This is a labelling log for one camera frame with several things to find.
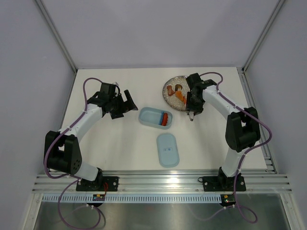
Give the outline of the red sausage food piece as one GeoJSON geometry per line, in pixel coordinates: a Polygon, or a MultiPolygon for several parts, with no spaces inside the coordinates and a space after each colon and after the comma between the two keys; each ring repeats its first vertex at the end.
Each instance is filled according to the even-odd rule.
{"type": "Polygon", "coordinates": [[[160,125],[166,126],[168,123],[168,113],[163,113],[160,125]]]}

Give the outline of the light blue lunch box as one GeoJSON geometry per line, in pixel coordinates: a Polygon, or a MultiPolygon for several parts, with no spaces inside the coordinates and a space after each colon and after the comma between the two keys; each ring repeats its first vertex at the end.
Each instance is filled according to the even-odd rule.
{"type": "Polygon", "coordinates": [[[173,115],[166,110],[144,107],[140,110],[138,119],[139,122],[145,126],[159,129],[169,129],[172,125],[173,115]],[[166,126],[160,125],[163,113],[168,113],[168,123],[166,126]]]}

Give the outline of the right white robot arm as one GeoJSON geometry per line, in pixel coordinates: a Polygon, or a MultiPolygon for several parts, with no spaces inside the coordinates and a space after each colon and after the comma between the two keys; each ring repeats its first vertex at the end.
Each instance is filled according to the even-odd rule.
{"type": "Polygon", "coordinates": [[[258,112],[254,107],[241,108],[219,90],[219,84],[202,80],[200,74],[194,73],[186,78],[189,87],[186,112],[192,121],[194,116],[203,112],[205,103],[213,106],[225,119],[225,140],[228,152],[217,176],[203,176],[198,180],[205,192],[245,191],[241,167],[247,151],[260,139],[258,112]]]}

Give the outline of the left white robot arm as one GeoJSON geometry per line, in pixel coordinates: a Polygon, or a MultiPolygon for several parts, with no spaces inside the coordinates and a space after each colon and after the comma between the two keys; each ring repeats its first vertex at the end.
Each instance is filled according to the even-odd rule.
{"type": "Polygon", "coordinates": [[[99,169],[82,160],[80,142],[91,127],[105,114],[112,119],[122,118],[131,110],[137,111],[130,92],[124,91],[123,100],[120,89],[115,84],[101,83],[100,90],[87,98],[85,89],[84,110],[76,120],[59,131],[49,131],[45,137],[44,168],[52,179],[66,175],[87,180],[87,185],[94,191],[103,187],[103,178],[98,176],[99,169]]]}

